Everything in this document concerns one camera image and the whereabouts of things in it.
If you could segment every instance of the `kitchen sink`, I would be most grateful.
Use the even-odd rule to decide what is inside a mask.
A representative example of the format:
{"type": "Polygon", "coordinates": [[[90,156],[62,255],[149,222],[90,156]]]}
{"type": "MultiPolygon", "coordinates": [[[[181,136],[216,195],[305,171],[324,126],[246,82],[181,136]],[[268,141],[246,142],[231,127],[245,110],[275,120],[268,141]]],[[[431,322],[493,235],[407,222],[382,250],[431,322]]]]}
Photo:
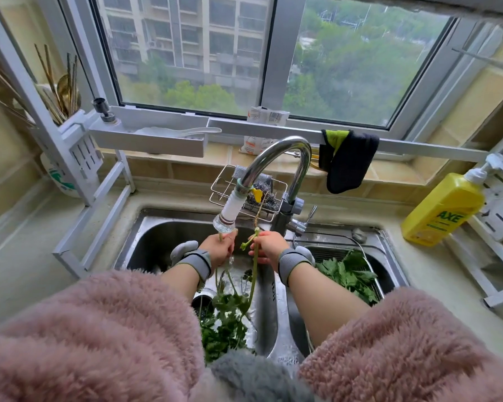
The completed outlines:
{"type": "MultiPolygon", "coordinates": [[[[144,209],[140,212],[125,242],[114,268],[118,270],[142,270],[164,272],[171,265],[169,254],[178,244],[214,234],[214,214],[180,212],[173,210],[144,209]]],[[[249,293],[250,283],[245,272],[253,267],[253,260],[240,250],[240,244],[248,241],[253,233],[251,220],[237,220],[239,233],[235,252],[226,263],[226,269],[239,294],[249,293]]],[[[268,230],[268,223],[260,223],[268,230]]],[[[395,287],[407,285],[407,281],[396,262],[386,237],[379,229],[362,226],[310,223],[301,237],[293,233],[285,239],[291,245],[303,245],[315,256],[317,262],[336,257],[342,259],[349,250],[362,249],[370,269],[378,276],[373,286],[382,298],[395,287]]],[[[226,291],[231,284],[224,269],[219,269],[226,291]]],[[[215,295],[215,277],[211,277],[194,297],[196,310],[208,306],[208,299],[215,295]]],[[[251,322],[247,322],[247,346],[255,348],[258,355],[276,359],[283,365],[297,365],[309,354],[306,328],[290,291],[281,283],[272,268],[258,266],[255,294],[250,311],[251,322]]]]}

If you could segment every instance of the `package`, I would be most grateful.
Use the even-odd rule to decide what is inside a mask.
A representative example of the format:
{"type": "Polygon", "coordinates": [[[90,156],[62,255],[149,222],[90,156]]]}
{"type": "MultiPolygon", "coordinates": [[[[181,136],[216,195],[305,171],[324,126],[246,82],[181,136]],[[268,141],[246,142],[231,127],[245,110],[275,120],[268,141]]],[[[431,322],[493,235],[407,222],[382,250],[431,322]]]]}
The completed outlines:
{"type": "MultiPolygon", "coordinates": [[[[251,123],[285,126],[289,112],[269,110],[266,107],[251,107],[248,110],[248,121],[251,123]]],[[[272,138],[244,137],[244,145],[240,148],[243,154],[259,155],[277,140],[272,138]]]]}

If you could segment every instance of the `barcode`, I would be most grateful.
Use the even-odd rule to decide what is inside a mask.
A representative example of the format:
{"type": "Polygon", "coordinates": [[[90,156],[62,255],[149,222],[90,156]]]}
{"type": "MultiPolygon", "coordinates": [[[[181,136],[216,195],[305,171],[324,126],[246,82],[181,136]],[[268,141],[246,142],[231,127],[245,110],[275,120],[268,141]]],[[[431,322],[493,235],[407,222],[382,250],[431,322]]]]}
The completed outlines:
{"type": "Polygon", "coordinates": [[[270,115],[268,116],[269,123],[278,123],[281,121],[281,119],[282,119],[281,113],[271,112],[270,115]]]}

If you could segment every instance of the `glass pane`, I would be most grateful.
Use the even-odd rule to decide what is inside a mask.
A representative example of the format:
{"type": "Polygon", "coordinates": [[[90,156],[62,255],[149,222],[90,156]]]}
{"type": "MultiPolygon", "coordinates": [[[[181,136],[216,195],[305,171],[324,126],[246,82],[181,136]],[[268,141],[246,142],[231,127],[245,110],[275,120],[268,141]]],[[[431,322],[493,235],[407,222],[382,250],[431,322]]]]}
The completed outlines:
{"type": "Polygon", "coordinates": [[[387,126],[448,20],[352,0],[306,0],[283,109],[387,126]]]}
{"type": "Polygon", "coordinates": [[[122,100],[246,115],[270,0],[96,0],[122,100]]]}

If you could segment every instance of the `apartment building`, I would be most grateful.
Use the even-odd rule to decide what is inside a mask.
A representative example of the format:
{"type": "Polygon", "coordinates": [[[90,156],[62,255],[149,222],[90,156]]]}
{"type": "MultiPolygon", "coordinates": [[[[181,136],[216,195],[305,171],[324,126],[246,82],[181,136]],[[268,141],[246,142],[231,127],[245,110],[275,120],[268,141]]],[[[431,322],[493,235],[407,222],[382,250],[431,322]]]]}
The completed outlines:
{"type": "Polygon", "coordinates": [[[255,100],[270,0],[98,3],[119,72],[134,77],[139,62],[157,55],[176,79],[221,85],[237,103],[255,100]]]}

